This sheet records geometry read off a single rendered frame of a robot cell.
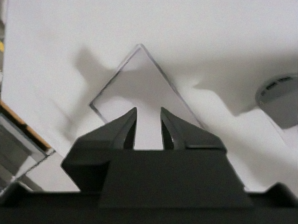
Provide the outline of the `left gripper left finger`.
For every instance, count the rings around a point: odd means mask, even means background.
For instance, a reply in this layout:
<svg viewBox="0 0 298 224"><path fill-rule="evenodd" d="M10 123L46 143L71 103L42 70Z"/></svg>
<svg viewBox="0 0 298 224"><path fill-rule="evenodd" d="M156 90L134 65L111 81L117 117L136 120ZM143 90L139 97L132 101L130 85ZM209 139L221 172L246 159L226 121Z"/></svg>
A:
<svg viewBox="0 0 298 224"><path fill-rule="evenodd" d="M82 136L72 148L134 149L137 130L137 107ZM125 139L125 141L124 141Z"/></svg>

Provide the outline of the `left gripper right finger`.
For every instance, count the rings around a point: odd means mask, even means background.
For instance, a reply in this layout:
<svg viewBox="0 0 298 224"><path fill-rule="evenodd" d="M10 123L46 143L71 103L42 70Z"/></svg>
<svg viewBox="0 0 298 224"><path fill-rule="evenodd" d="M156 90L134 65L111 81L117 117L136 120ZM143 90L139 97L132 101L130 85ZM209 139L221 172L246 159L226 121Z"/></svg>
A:
<svg viewBox="0 0 298 224"><path fill-rule="evenodd" d="M228 153L220 137L175 116L164 107L161 107L160 123L164 150L221 150L226 155Z"/></svg>

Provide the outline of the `white metal bracket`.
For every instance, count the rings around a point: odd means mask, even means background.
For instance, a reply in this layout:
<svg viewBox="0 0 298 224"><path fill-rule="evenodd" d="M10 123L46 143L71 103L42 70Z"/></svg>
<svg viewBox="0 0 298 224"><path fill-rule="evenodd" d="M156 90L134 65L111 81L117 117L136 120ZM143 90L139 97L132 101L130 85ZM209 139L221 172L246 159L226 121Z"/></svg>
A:
<svg viewBox="0 0 298 224"><path fill-rule="evenodd" d="M298 87L258 106L288 147L298 145Z"/></svg>

